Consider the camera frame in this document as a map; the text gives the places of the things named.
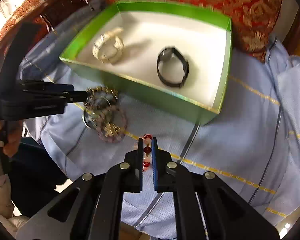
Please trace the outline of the left hand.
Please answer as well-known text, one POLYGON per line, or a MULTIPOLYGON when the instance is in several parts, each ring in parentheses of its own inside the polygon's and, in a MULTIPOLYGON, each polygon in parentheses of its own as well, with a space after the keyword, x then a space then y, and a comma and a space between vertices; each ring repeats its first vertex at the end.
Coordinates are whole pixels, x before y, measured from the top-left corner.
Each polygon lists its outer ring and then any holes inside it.
MULTIPOLYGON (((2 130, 4 122, 0 120, 0 130, 2 130)), ((11 129, 7 135, 7 142, 3 147, 3 153, 8 157, 13 157, 20 145, 21 136, 23 132, 23 120, 19 120, 14 129, 11 129)))

